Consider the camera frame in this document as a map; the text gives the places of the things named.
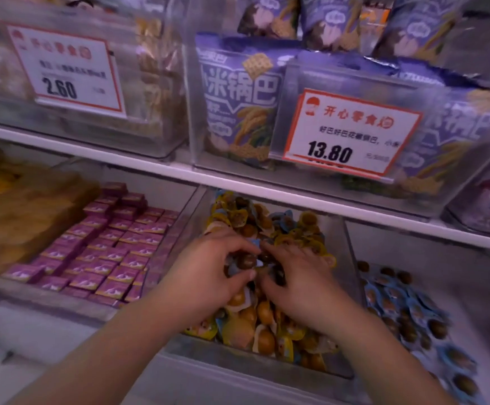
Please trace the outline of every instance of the price number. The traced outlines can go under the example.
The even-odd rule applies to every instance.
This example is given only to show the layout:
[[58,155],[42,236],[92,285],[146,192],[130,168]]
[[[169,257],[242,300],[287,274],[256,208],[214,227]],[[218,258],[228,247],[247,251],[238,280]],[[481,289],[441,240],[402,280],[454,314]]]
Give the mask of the price number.
[[315,156],[318,159],[328,159],[339,163],[347,163],[353,153],[352,149],[343,148],[340,145],[332,146],[329,153],[327,153],[328,145],[325,142],[317,142],[315,140],[309,142],[309,147],[309,156]]
[[46,92],[50,95],[57,95],[63,98],[77,99],[78,95],[76,89],[72,82],[61,81],[59,79],[54,82],[50,81],[48,78],[43,78],[42,81],[46,84]]

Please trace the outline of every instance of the white shelf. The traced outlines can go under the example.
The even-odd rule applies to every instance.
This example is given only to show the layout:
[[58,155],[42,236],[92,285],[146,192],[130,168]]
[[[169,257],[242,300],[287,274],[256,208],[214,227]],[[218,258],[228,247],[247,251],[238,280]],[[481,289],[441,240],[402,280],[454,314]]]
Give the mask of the white shelf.
[[0,139],[52,150],[72,156],[80,156],[133,170],[154,173],[196,183],[233,190],[275,202],[294,204],[316,211],[338,214],[357,221],[394,228],[410,233],[440,238],[461,244],[490,249],[490,237],[478,233],[461,231],[438,219],[425,220],[418,217],[392,213],[381,209],[334,199],[302,190],[262,182],[247,177],[228,175],[219,172],[201,170],[191,166],[186,150],[178,150],[176,160],[163,163],[145,156],[118,152],[93,145],[60,139],[54,136],[33,133],[22,129],[0,126]]

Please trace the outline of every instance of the price tag holder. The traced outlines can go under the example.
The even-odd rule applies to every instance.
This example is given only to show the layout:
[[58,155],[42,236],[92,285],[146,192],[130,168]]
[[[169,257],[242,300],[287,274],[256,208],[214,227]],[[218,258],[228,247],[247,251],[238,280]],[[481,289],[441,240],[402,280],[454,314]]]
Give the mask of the price tag holder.
[[305,89],[282,159],[380,179],[421,118],[420,112]]
[[39,104],[127,118],[106,40],[7,25]]

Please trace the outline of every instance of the red border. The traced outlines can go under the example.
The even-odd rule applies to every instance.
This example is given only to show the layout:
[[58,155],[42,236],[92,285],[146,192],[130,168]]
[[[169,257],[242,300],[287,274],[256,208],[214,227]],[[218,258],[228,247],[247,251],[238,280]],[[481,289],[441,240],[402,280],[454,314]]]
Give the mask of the red border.
[[90,107],[93,107],[93,108],[106,109],[107,111],[114,111],[114,112],[123,113],[123,106],[121,104],[121,98],[120,98],[120,94],[119,94],[119,91],[118,91],[118,83],[117,83],[117,81],[115,79],[114,66],[112,65],[112,61],[110,60],[110,50],[108,48],[108,43],[107,43],[108,41],[107,40],[104,40],[102,38],[95,38],[95,37],[84,37],[83,35],[73,35],[73,34],[68,34],[66,32],[62,32],[62,31],[47,30],[47,29],[39,28],[39,27],[31,27],[31,26],[28,26],[28,25],[18,25],[18,24],[13,24],[13,23],[8,22],[8,21],[2,21],[2,22],[7,26],[7,33],[9,34],[9,38],[11,39],[12,45],[14,46],[14,53],[18,57],[18,60],[20,61],[20,65],[22,66],[22,69],[24,70],[27,79],[30,79],[30,77],[29,77],[29,75],[28,75],[28,73],[26,71],[26,67],[24,66],[24,62],[20,58],[20,54],[17,51],[16,45],[14,44],[14,41],[12,40],[11,34],[9,33],[9,27],[8,26],[14,26],[14,27],[19,27],[19,28],[27,28],[28,30],[36,30],[36,31],[42,31],[42,32],[49,32],[49,33],[53,33],[53,34],[66,35],[68,37],[76,37],[76,38],[83,38],[83,39],[86,39],[86,40],[103,42],[105,44],[105,48],[106,48],[106,58],[108,59],[108,66],[110,67],[110,72],[112,73],[112,81],[114,82],[114,91],[115,91],[115,95],[116,95],[116,97],[118,99],[119,109],[111,108],[111,107],[108,107],[108,106],[96,105],[94,103],[78,102],[78,101],[73,101],[73,100],[65,99],[65,98],[56,98],[55,96],[50,96],[50,95],[37,94],[37,93],[35,93],[35,94],[37,96],[40,96],[40,97],[43,97],[43,98],[50,98],[50,99],[55,99],[57,101],[70,102],[70,103],[76,104],[76,105],[85,105],[85,106],[90,106]]
[[319,165],[312,165],[312,166],[322,167],[324,169],[333,170],[333,168],[336,167],[336,169],[339,170],[339,171],[342,170],[342,169],[350,170],[350,171],[352,171],[352,174],[356,174],[358,176],[363,176],[363,175],[362,174],[359,174],[359,173],[355,173],[355,172],[353,172],[353,170],[359,170],[359,171],[366,172],[366,173],[372,174],[372,175],[385,176],[388,173],[388,171],[391,168],[391,166],[393,165],[393,163],[395,162],[395,160],[397,159],[397,157],[400,155],[401,151],[404,149],[404,147],[406,146],[406,144],[410,140],[411,136],[416,132],[416,129],[417,129],[419,123],[421,122],[422,118],[423,118],[423,113],[422,112],[411,111],[410,109],[402,109],[402,108],[399,108],[397,106],[383,105],[381,103],[376,103],[376,102],[371,102],[371,101],[364,101],[362,99],[351,98],[349,96],[337,95],[337,94],[330,94],[330,93],[324,92],[324,91],[317,91],[315,89],[305,88],[305,89],[303,89],[303,92],[301,93],[300,97],[298,98],[297,105],[296,105],[296,111],[294,112],[294,118],[292,119],[292,125],[290,126],[290,132],[288,134],[288,137],[287,137],[287,140],[286,140],[286,145],[284,147],[284,153],[283,153],[283,156],[282,156],[282,159],[288,160],[290,162],[298,162],[298,163],[303,163],[303,164],[306,164],[306,165],[311,165],[310,162],[300,162],[298,160],[289,159],[287,157],[287,155],[289,154],[288,152],[290,150],[290,145],[291,145],[292,140],[294,138],[294,133],[296,132],[297,122],[298,122],[298,120],[300,118],[301,109],[303,108],[303,100],[305,99],[305,94],[308,93],[308,92],[309,93],[312,93],[312,94],[317,94],[317,95],[329,96],[330,98],[339,98],[339,99],[343,99],[343,100],[346,100],[346,101],[359,102],[361,104],[378,106],[380,108],[394,109],[396,111],[406,112],[406,113],[413,113],[414,115],[418,115],[416,121],[414,122],[414,125],[413,125],[412,129],[410,130],[410,133],[406,136],[406,139],[404,140],[404,142],[402,143],[402,145],[400,146],[400,148],[397,150],[397,152],[395,153],[395,155],[391,159],[391,162],[389,163],[389,165],[386,166],[386,168],[384,169],[384,172],[374,172],[372,170],[367,170],[367,169],[361,169],[361,168],[356,168],[356,167],[352,167],[352,166],[342,165],[340,163],[325,162],[325,161],[322,161],[320,159],[316,159],[316,158],[313,158],[313,157],[307,157],[307,156],[303,156],[303,155],[296,155],[294,153],[290,154],[290,155],[296,156],[298,158],[310,159],[310,160],[314,160],[316,162],[325,163],[327,165],[333,165],[333,166],[330,166],[330,167],[319,166]]

